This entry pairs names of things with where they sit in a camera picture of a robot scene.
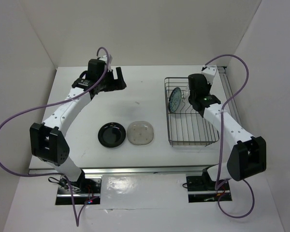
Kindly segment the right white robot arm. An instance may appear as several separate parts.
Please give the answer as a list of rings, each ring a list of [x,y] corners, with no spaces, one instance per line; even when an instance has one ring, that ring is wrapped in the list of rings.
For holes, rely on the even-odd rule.
[[[221,101],[210,94],[211,84],[201,73],[188,76],[188,101],[202,118],[210,122],[220,133],[231,154],[227,162],[219,158],[218,164],[208,167],[201,178],[205,189],[213,189],[220,180],[241,181],[266,170],[266,141],[255,137],[227,112]]]

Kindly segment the blue floral ceramic plate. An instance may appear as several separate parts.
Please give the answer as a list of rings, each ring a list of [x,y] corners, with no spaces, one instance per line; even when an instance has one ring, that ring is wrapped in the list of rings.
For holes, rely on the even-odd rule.
[[[179,87],[176,87],[170,94],[168,101],[168,109],[170,113],[175,113],[182,101],[182,92]]]

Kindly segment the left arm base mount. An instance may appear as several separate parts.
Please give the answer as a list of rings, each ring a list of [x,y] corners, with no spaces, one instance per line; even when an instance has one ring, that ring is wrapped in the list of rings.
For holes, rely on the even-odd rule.
[[[83,190],[72,186],[75,205],[83,205],[86,201],[88,201],[88,205],[100,204],[102,177],[95,176],[91,181],[91,184]],[[56,184],[58,187],[55,205],[72,205],[71,191],[66,179],[63,177],[60,179],[49,177],[48,182]]]

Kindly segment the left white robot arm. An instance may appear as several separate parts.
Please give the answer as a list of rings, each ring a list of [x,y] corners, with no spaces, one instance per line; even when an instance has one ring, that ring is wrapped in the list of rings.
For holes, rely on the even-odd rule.
[[[120,67],[112,70],[105,60],[91,59],[87,70],[73,82],[68,96],[55,112],[42,123],[33,123],[30,127],[32,155],[65,175],[69,179],[69,188],[75,193],[85,189],[86,181],[82,169],[69,157],[66,133],[78,114],[96,95],[123,90],[126,86]]]

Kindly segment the clear glass plate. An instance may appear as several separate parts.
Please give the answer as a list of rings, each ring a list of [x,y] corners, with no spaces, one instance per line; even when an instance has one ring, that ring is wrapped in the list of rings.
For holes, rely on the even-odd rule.
[[[183,102],[188,102],[189,101],[189,96],[190,96],[190,89],[189,89],[189,87],[186,87],[183,90],[182,101]]]

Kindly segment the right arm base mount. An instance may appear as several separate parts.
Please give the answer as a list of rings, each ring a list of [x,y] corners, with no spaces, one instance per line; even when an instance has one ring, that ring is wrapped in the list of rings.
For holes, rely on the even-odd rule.
[[[232,201],[229,183],[223,184],[219,190],[215,190],[215,182],[211,180],[207,169],[202,170],[201,175],[189,175],[182,187],[188,191],[189,203],[210,203]]]

